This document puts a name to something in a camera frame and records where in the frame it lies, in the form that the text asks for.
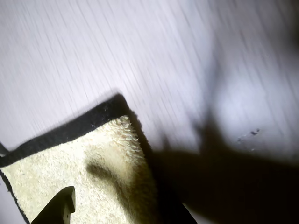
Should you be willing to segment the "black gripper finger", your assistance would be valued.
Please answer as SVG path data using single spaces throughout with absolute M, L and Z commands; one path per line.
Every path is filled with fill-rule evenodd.
M 76 210 L 75 187 L 60 190 L 43 208 L 31 224 L 70 224 Z

